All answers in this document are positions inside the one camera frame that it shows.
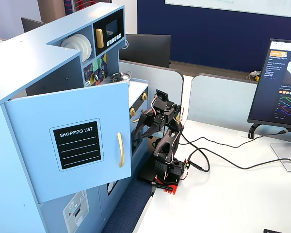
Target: computer monitor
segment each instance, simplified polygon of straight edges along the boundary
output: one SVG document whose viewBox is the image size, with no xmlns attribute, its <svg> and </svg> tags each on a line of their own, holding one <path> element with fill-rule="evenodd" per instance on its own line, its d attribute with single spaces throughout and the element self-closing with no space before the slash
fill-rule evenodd
<svg viewBox="0 0 291 233">
<path fill-rule="evenodd" d="M 121 60 L 169 68 L 170 35 L 126 34 L 127 49 L 119 51 Z"/>
<path fill-rule="evenodd" d="M 33 19 L 21 17 L 21 22 L 23 24 L 24 32 L 29 32 L 33 29 L 43 26 L 45 23 L 35 21 Z"/>
<path fill-rule="evenodd" d="M 248 122 L 291 128 L 291 41 L 271 40 Z M 291 159 L 291 143 L 271 147 L 279 159 Z M 291 171 L 291 163 L 283 165 Z"/>
</svg>

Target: stack of plates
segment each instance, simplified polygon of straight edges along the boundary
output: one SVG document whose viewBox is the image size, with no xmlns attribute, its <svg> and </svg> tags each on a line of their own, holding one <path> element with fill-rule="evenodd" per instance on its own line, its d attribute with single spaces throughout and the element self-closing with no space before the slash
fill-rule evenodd
<svg viewBox="0 0 291 233">
<path fill-rule="evenodd" d="M 61 44 L 61 47 L 80 50 L 82 52 L 82 61 L 85 62 L 92 54 L 92 46 L 85 35 L 75 34 Z"/>
</svg>

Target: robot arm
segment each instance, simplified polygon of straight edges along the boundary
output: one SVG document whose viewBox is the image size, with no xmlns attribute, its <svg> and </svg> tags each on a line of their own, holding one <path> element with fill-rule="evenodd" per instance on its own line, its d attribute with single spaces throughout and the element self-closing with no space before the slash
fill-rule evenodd
<svg viewBox="0 0 291 233">
<path fill-rule="evenodd" d="M 169 193 L 175 194 L 186 163 L 186 161 L 181 162 L 174 158 L 180 135 L 184 129 L 181 122 L 176 120 L 181 107 L 169 101 L 166 93 L 156 91 L 157 97 L 154 105 L 142 113 L 135 132 L 138 133 L 144 126 L 148 126 L 149 129 L 142 137 L 149 137 L 161 131 L 165 126 L 168 127 L 166 134 L 157 144 L 153 155 L 155 156 L 156 181 L 160 184 L 157 187 L 165 187 Z"/>
</svg>

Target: desk surface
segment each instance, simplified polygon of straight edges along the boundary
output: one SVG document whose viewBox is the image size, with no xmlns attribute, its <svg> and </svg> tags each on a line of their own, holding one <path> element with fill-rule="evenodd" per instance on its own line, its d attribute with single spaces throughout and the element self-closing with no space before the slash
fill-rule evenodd
<svg viewBox="0 0 291 233">
<path fill-rule="evenodd" d="M 189 140 L 205 136 L 234 146 L 248 140 L 238 131 L 190 120 L 186 121 L 183 134 Z M 277 159 L 270 147 L 270 143 L 276 142 L 282 141 L 265 137 L 238 149 L 203 139 L 195 144 L 240 166 L 251 166 Z M 190 145 L 179 145 L 176 157 L 183 161 L 193 150 Z M 157 189 L 138 233 L 262 233 L 264 229 L 291 233 L 291 173 L 280 162 L 241 170 L 209 152 L 206 155 L 210 173 L 191 166 L 175 195 Z M 207 167 L 198 152 L 191 160 Z"/>
</svg>

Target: blue carpet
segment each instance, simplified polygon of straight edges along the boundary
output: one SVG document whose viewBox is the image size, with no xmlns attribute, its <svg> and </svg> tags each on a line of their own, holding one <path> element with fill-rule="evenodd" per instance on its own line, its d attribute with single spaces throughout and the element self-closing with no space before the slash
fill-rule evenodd
<svg viewBox="0 0 291 233">
<path fill-rule="evenodd" d="M 102 233 L 133 232 L 151 196 L 152 186 L 134 176 Z"/>
</svg>

